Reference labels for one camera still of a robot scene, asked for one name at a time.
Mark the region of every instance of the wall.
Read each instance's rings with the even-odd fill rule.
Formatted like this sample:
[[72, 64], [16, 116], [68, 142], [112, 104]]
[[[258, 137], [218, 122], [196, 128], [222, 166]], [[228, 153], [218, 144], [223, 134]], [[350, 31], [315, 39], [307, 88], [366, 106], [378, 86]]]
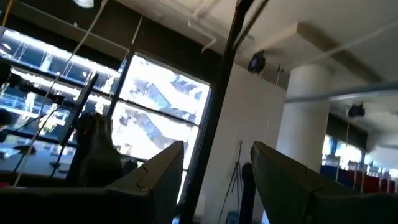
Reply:
[[[347, 121], [329, 114], [328, 126], [326, 127], [326, 134], [334, 137], [340, 141], [346, 141], [347, 138]], [[367, 131], [351, 124], [348, 130], [348, 144], [351, 144], [362, 150], [366, 150], [366, 140], [368, 138]]]
[[381, 167], [398, 169], [398, 133], [371, 133], [367, 151]]
[[[242, 140], [241, 165], [250, 161], [254, 141], [276, 147], [285, 90], [234, 65], [201, 188], [197, 215], [202, 223], [217, 223]], [[237, 210], [236, 192], [229, 195], [220, 223], [228, 210]], [[261, 221], [263, 207], [256, 197], [253, 218]]]

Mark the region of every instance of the white wall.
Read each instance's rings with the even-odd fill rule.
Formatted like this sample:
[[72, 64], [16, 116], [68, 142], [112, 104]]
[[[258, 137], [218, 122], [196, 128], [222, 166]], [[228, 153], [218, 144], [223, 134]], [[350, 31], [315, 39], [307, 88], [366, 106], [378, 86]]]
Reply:
[[[238, 142], [243, 141], [241, 165], [250, 161], [254, 141], [276, 147], [285, 99], [285, 90], [251, 75], [245, 68], [233, 66], [221, 110], [217, 132], [211, 148], [205, 178], [201, 188], [197, 215], [202, 223], [217, 223], [238, 154]], [[237, 210], [236, 192], [229, 194], [223, 217]], [[253, 220], [261, 221], [263, 207], [256, 197]]]
[[380, 166], [398, 169], [398, 133], [369, 133], [366, 148]]

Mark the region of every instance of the ceiling pipe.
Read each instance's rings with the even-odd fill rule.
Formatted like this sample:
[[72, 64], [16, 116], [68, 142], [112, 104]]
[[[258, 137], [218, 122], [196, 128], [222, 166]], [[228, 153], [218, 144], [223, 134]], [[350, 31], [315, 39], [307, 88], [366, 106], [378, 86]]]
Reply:
[[262, 13], [262, 10], [267, 6], [268, 2], [269, 2], [269, 0], [263, 0], [260, 3], [260, 5], [257, 7], [254, 15], [252, 16], [252, 18], [250, 19], [248, 24], [245, 26], [245, 28], [243, 29], [242, 33], [240, 33], [240, 35], [238, 36], [237, 41], [234, 44], [234, 49], [238, 49], [239, 46], [242, 44], [243, 40], [246, 38], [246, 36], [248, 35], [249, 31], [251, 30], [251, 27], [257, 21], [257, 19], [259, 18], [260, 14]]
[[288, 97], [285, 103], [307, 103], [314, 101], [336, 101], [348, 100], [360, 97], [388, 96], [398, 95], [398, 82], [378, 83], [373, 85], [359, 86], [344, 90], [331, 91], [329, 93], [320, 93], [311, 96], [293, 96]]
[[195, 11], [193, 12], [193, 14], [190, 16], [189, 20], [188, 20], [188, 26], [191, 29], [194, 29], [196, 31], [198, 31], [199, 33], [207, 36], [208, 38], [211, 39], [210, 43], [203, 46], [201, 52], [203, 53], [206, 49], [208, 49], [209, 47], [211, 47], [212, 45], [214, 45], [217, 42], [217, 38], [211, 33], [211, 32], [206, 32], [203, 30], [203, 28], [201, 27], [201, 25], [199, 25], [198, 22], [198, 15], [199, 12], [207, 5], [207, 4], [211, 4], [213, 3], [215, 0], [202, 0], [200, 6], [198, 8], [195, 9]]

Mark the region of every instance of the glass window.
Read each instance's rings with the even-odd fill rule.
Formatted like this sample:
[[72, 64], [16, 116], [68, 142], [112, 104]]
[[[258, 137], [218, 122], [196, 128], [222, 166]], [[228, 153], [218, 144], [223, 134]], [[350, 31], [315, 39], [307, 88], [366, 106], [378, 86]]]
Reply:
[[357, 147], [350, 144], [345, 144], [342, 141], [337, 142], [336, 156], [340, 156], [340, 166], [342, 168], [348, 167], [348, 162], [361, 162], [362, 152]]
[[329, 155], [331, 152], [331, 137], [325, 136], [325, 140], [323, 142], [322, 154]]
[[372, 164], [372, 161], [373, 161], [372, 157], [369, 154], [365, 154], [364, 164], [370, 165], [370, 164]]
[[184, 168], [189, 166], [198, 127], [117, 103], [113, 120], [113, 144], [122, 154], [150, 159], [176, 140], [184, 142]]
[[[47, 91], [52, 85], [52, 81], [36, 75], [22, 73], [15, 69], [12, 69], [12, 73], [20, 75], [23, 79], [30, 81], [35, 87], [40, 88], [41, 90]], [[56, 83], [50, 92], [64, 96], [65, 100], [74, 101], [77, 100], [77, 96], [80, 94], [80, 89]], [[9, 128], [18, 129], [19, 131], [29, 134], [35, 134], [41, 127], [41, 124], [47, 119], [47, 115], [58, 108], [58, 105], [47, 100], [43, 107], [43, 111], [41, 112], [41, 115], [44, 115], [44, 117], [36, 121], [42, 107], [43, 99], [43, 96], [35, 93], [25, 93], [20, 91], [18, 87], [10, 88], [7, 84], [3, 85], [0, 89], [0, 108], [4, 108], [11, 112], [16, 120], [14, 125]], [[106, 98], [91, 94], [83, 108], [83, 112], [96, 111], [101, 114], [105, 114], [108, 110], [109, 104], [110, 101]], [[65, 124], [65, 120], [68, 117], [69, 112], [70, 111], [68, 109], [57, 109], [43, 127], [40, 135], [47, 138], [57, 139], [62, 131], [62, 126]]]
[[390, 169], [390, 176], [392, 179], [398, 178], [398, 169]]
[[199, 124], [209, 86], [135, 55], [120, 97]]
[[177, 197], [177, 203], [180, 202], [181, 194], [182, 194], [182, 190], [184, 188], [184, 183], [185, 183], [185, 178], [186, 177], [187, 177], [187, 172], [183, 171], [182, 172], [182, 180], [181, 180], [180, 192], [178, 193], [178, 197]]
[[[17, 145], [29, 145], [30, 139], [8, 135], [6, 140], [2, 143], [1, 147], [13, 148]], [[35, 141], [33, 143], [36, 153], [34, 156], [29, 156], [26, 167], [24, 169], [25, 173], [36, 174], [36, 175], [51, 175], [53, 167], [50, 166], [51, 162], [55, 162], [58, 159], [58, 155], [61, 151], [61, 146], [58, 144], [52, 144], [43, 141]], [[73, 155], [75, 153], [75, 148], [65, 147], [60, 160], [61, 166], [59, 170], [68, 170], [69, 165], [72, 161]], [[12, 171], [18, 166], [21, 154], [14, 154], [10, 158], [0, 162], [0, 170]], [[55, 177], [66, 177], [65, 172], [56, 172]]]
[[6, 29], [0, 46], [0, 55], [8, 60], [41, 70], [51, 75], [62, 74], [62, 78], [85, 85], [90, 75], [98, 74], [95, 88], [113, 94], [119, 82], [120, 73], [111, 68], [74, 55], [45, 42], [33, 39], [16, 31]]
[[326, 164], [326, 156], [330, 154], [331, 152], [331, 137], [330, 136], [325, 136], [325, 140], [323, 142], [323, 148], [322, 148], [322, 165]]

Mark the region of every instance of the wire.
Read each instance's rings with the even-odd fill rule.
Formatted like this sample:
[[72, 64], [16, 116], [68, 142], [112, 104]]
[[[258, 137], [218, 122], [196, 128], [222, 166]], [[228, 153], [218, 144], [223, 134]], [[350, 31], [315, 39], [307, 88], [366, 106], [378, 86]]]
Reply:
[[[58, 80], [61, 76], [63, 76], [63, 75], [65, 74], [65, 72], [67, 71], [68, 64], [70, 63], [70, 60], [73, 58], [73, 56], [75, 56], [75, 54], [77, 53], [77, 51], [78, 51], [78, 50], [80, 49], [80, 47], [84, 44], [84, 42], [85, 42], [85, 40], [87, 39], [88, 35], [90, 34], [91, 30], [94, 28], [94, 25], [96, 24], [96, 22], [97, 22], [98, 18], [100, 17], [102, 11], [104, 10], [106, 3], [108, 3], [108, 0], [103, 0], [103, 1], [102, 1], [101, 7], [99, 8], [99, 10], [98, 10], [98, 12], [97, 12], [97, 15], [95, 15], [94, 20], [93, 20], [93, 22], [91, 23], [91, 25], [89, 26], [88, 30], [86, 31], [84, 37], [82, 38], [82, 40], [79, 42], [79, 44], [76, 46], [76, 48], [74, 49], [74, 51], [73, 51], [72, 54], [70, 55], [70, 57], [69, 57], [69, 59], [67, 60], [66, 66], [65, 66], [65, 68], [63, 69], [62, 73], [60, 73], [59, 75], [57, 75], [57, 76], [55, 77], [54, 81], [53, 81], [52, 84], [51, 84], [51, 87], [50, 87], [49, 90], [47, 90], [47, 92], [45, 93], [42, 106], [41, 106], [41, 108], [39, 109], [39, 114], [41, 114], [41, 112], [42, 112], [42, 110], [43, 110], [43, 108], [44, 108], [45, 101], [46, 101], [46, 99], [48, 98], [50, 91], [51, 91], [52, 88], [54, 87], [55, 82], [57, 82], [57, 80]], [[33, 143], [34, 143], [34, 141], [36, 140], [37, 136], [40, 134], [40, 132], [41, 132], [41, 129], [40, 129], [39, 131], [37, 131], [37, 132], [33, 135], [32, 142], [30, 143], [29, 149], [28, 149], [28, 151], [27, 151], [27, 154], [28, 154], [28, 155], [32, 152], [32, 150], [33, 150]], [[21, 178], [22, 174], [24, 173], [24, 169], [25, 169], [25, 165], [26, 165], [26, 163], [27, 163], [27, 159], [25, 160], [25, 163], [24, 163], [24, 165], [22, 166], [21, 171], [18, 173], [17, 179], [16, 179], [16, 181], [14, 182], [14, 186], [17, 186], [17, 184], [18, 184], [18, 182], [19, 182], [19, 179]]]
[[[40, 133], [40, 132], [43, 130], [43, 128], [44, 128], [45, 124], [47, 123], [47, 121], [48, 121], [48, 120], [50, 119], [50, 117], [54, 114], [54, 112], [56, 112], [59, 108], [60, 108], [60, 107], [57, 107], [55, 110], [51, 111], [51, 113], [49, 114], [49, 116], [48, 116], [48, 117], [45, 119], [45, 121], [43, 122], [43, 125], [42, 125], [42, 126], [39, 128], [39, 130], [37, 131], [38, 133]], [[30, 142], [29, 149], [27, 150], [27, 153], [26, 153], [28, 156], [26, 157], [26, 159], [24, 160], [24, 162], [23, 162], [23, 164], [22, 164], [22, 167], [21, 167], [21, 170], [20, 170], [19, 173], [18, 173], [17, 179], [16, 179], [15, 182], [14, 182], [14, 185], [13, 185], [14, 187], [17, 186], [19, 180], [21, 179], [22, 174], [24, 173], [24, 170], [25, 170], [25, 167], [26, 167], [26, 164], [27, 164], [27, 160], [28, 160], [28, 158], [29, 158], [29, 155], [30, 155], [31, 152], [32, 152], [32, 149], [33, 149], [33, 143], [34, 143], [34, 139], [32, 139], [32, 141]], [[21, 161], [23, 160], [23, 158], [24, 158], [24, 156], [21, 157], [20, 161], [19, 161], [18, 164], [17, 164], [17, 167], [14, 169], [15, 171], [19, 168], [19, 165], [20, 165]]]
[[1, 24], [1, 26], [3, 26], [3, 28], [6, 27], [7, 20], [8, 20], [8, 15], [10, 14], [11, 7], [12, 7], [12, 4], [13, 4], [13, 3], [14, 3], [14, 0], [10, 0], [10, 1], [8, 2], [7, 9], [6, 9], [6, 13], [4, 14], [4, 19], [2, 20], [2, 24]]

